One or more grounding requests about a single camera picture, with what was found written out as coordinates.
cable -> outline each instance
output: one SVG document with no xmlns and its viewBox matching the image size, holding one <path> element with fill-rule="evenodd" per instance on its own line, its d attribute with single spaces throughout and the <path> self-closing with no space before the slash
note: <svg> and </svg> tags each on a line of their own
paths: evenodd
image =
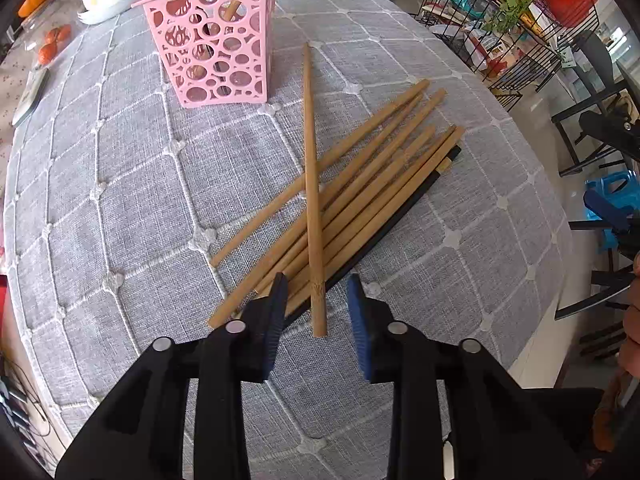
<svg viewBox="0 0 640 480">
<path fill-rule="evenodd" d="M 38 415 L 40 415 L 41 420 L 43 422 L 46 422 L 49 425 L 49 427 L 47 428 L 47 433 L 38 434 L 38 433 L 34 433 L 31 430 L 30 430 L 30 433 L 33 433 L 34 436 L 39 436 L 42 439 L 42 441 L 46 444 L 46 446 L 49 447 L 49 444 L 46 443 L 46 441 L 44 440 L 44 437 L 45 436 L 49 436 L 50 433 L 51 433 L 51 430 L 53 430 L 54 434 L 56 435 L 56 438 L 58 439 L 58 441 L 60 443 L 60 446 L 62 446 L 62 448 L 66 451 L 65 443 L 60 438 L 60 434 L 58 433 L 58 430 L 56 429 L 55 424 L 51 423 L 51 420 L 50 420 L 49 416 L 47 415 L 46 410 L 44 409 L 44 407 L 42 405 L 42 401 L 40 400 L 40 396 L 37 394 L 37 390 L 33 387 L 33 384 L 31 383 L 31 381 L 30 381 L 28 375 L 25 373 L 24 369 L 18 363 L 16 363 L 13 360 L 9 359 L 4 353 L 0 352 L 0 355 L 5 360 L 5 362 L 7 362 L 9 367 L 11 368 L 11 371 L 12 371 L 13 375 L 15 376 L 17 381 L 19 382 L 20 387 L 22 388 L 23 392 L 27 396 L 27 399 L 29 400 L 29 402 L 33 405 L 33 407 L 36 410 L 36 412 L 38 413 Z M 20 377 L 20 375 L 17 373 L 17 370 L 20 370 L 20 373 L 21 373 L 22 377 L 24 378 L 24 380 L 29 385 L 30 391 L 24 386 L 24 382 L 22 381 L 22 378 Z M 50 449 L 50 447 L 49 447 L 49 452 L 51 452 L 52 456 L 54 456 L 54 454 L 53 454 L 52 450 Z"/>
</svg>

black chair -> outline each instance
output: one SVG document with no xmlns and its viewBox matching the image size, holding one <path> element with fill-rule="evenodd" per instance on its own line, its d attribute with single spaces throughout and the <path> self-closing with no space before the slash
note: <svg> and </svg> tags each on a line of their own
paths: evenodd
<svg viewBox="0 0 640 480">
<path fill-rule="evenodd" d="M 612 112 L 615 110 L 616 104 L 620 99 L 620 92 L 623 89 L 628 88 L 626 79 L 615 82 L 613 77 L 613 63 L 611 61 L 609 51 L 607 51 L 607 47 L 605 47 L 605 45 L 595 33 L 591 32 L 590 30 L 585 30 L 578 34 L 575 38 L 573 48 L 574 50 L 580 50 L 586 56 L 586 58 L 593 66 L 594 71 L 602 81 L 605 89 L 601 92 L 598 92 L 584 70 L 582 70 L 579 66 L 574 67 L 574 72 L 583 82 L 585 88 L 589 91 L 590 97 L 551 117 L 552 123 L 556 125 L 556 128 L 558 128 L 558 132 L 562 137 L 562 141 L 564 142 L 564 145 L 569 151 L 569 155 L 574 162 L 571 167 L 560 171 L 560 176 L 579 173 L 582 171 L 582 168 L 584 168 L 588 164 L 591 164 L 592 162 L 600 160 L 601 158 L 604 158 L 605 156 L 620 150 L 620 147 L 615 143 L 609 142 L 610 136 L 608 134 L 608 130 L 610 129 L 610 126 L 613 129 L 616 129 L 625 128 L 625 123 L 630 124 L 630 117 L 626 116 L 625 114 L 619 115 L 616 113 L 615 118 L 613 118 L 613 124 L 609 124 L 605 121 L 600 120 L 598 122 L 598 132 L 596 133 L 596 135 L 593 135 L 594 128 L 584 126 L 584 123 L 591 124 L 594 115 L 591 112 L 590 115 L 587 115 L 587 120 L 580 120 L 582 132 L 580 133 L 580 136 L 578 136 L 578 138 L 575 140 L 575 143 L 571 142 L 571 139 L 569 139 L 566 131 L 564 130 L 564 127 L 562 126 L 562 121 L 577 113 L 583 112 L 587 108 L 591 108 L 593 105 L 596 105 L 599 108 L 600 119 L 610 118 L 612 117 Z M 606 107 L 604 105 L 604 100 L 610 98 L 611 96 L 615 96 L 615 99 L 611 104 L 609 104 L 608 107 Z M 601 144 L 589 156 L 581 161 L 580 158 L 578 158 L 577 153 L 575 152 L 574 144 L 578 144 L 587 136 L 595 137 L 596 139 L 601 141 Z M 626 155 L 628 158 L 636 158 L 636 153 L 632 153 L 633 155 L 623 152 L 623 155 Z M 618 160 L 614 163 L 609 163 L 603 166 L 607 167 L 623 163 L 625 163 L 624 158 L 622 160 Z"/>
</svg>

human hand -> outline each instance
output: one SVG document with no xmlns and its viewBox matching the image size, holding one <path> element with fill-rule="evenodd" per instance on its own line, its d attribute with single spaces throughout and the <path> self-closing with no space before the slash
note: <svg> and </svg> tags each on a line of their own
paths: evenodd
<svg viewBox="0 0 640 480">
<path fill-rule="evenodd" d="M 626 341 L 620 347 L 618 364 L 633 377 L 640 378 L 640 253 L 634 259 L 634 274 L 636 279 L 627 293 L 630 305 L 623 319 Z"/>
</svg>

blue stool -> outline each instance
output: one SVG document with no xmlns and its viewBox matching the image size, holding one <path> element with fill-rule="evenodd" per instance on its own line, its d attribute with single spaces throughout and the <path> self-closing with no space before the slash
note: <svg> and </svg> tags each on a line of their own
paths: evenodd
<svg viewBox="0 0 640 480">
<path fill-rule="evenodd" d="M 600 196 L 606 198 L 611 204 L 618 208 L 628 207 L 640 209 L 640 184 L 635 172 L 631 170 L 617 171 L 604 176 L 598 180 L 589 180 L 586 183 L 587 189 L 594 189 Z M 600 217 L 593 211 L 585 208 L 587 220 L 600 220 Z M 600 251 L 615 249 L 618 246 L 616 237 L 611 229 L 603 231 L 604 241 L 600 246 Z"/>
</svg>

pink plastic basket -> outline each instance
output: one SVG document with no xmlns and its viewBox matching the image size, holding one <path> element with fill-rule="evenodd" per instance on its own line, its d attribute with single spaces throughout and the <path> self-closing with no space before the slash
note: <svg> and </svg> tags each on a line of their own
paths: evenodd
<svg viewBox="0 0 640 480">
<path fill-rule="evenodd" d="M 178 101 L 185 108 L 267 101 L 275 0 L 140 0 Z"/>
</svg>

